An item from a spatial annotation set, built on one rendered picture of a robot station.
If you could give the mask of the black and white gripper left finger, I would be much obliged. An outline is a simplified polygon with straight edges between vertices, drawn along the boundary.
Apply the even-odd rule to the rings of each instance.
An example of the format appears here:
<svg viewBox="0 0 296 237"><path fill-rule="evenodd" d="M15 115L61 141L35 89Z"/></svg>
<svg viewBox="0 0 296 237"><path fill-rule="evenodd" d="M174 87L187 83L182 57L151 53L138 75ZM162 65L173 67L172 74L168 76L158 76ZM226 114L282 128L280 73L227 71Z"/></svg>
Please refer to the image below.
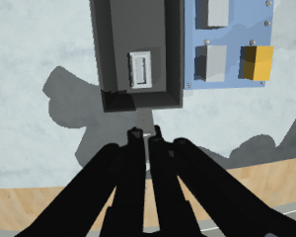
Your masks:
<svg viewBox="0 0 296 237"><path fill-rule="evenodd" d="M148 163L144 109L137 109L136 126L127 132L127 139L127 146L103 146L36 220L14 237L86 237L115 187L99 237L135 237L136 231L143 232Z"/></svg>

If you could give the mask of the yellow rectangular block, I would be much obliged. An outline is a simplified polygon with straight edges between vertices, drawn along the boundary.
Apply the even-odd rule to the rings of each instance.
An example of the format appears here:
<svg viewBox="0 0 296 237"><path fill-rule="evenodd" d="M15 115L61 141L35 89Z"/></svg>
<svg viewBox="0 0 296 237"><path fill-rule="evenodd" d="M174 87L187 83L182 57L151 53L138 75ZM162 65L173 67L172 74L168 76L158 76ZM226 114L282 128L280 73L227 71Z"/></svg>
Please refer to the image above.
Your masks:
<svg viewBox="0 0 296 237"><path fill-rule="evenodd" d="M246 46L243 78L269 81L273 46Z"/></svg>

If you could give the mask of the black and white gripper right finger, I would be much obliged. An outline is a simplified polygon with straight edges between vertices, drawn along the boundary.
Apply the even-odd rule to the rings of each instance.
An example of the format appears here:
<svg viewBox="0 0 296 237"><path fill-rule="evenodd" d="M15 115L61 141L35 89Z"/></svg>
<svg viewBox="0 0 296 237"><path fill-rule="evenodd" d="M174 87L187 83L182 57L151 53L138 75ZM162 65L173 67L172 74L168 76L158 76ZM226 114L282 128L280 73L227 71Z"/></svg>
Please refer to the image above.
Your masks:
<svg viewBox="0 0 296 237"><path fill-rule="evenodd" d="M165 237L203 237L178 176L226 237L296 237L296 220L270 208L187 138L165 141L152 108L144 110L147 158Z"/></svg>

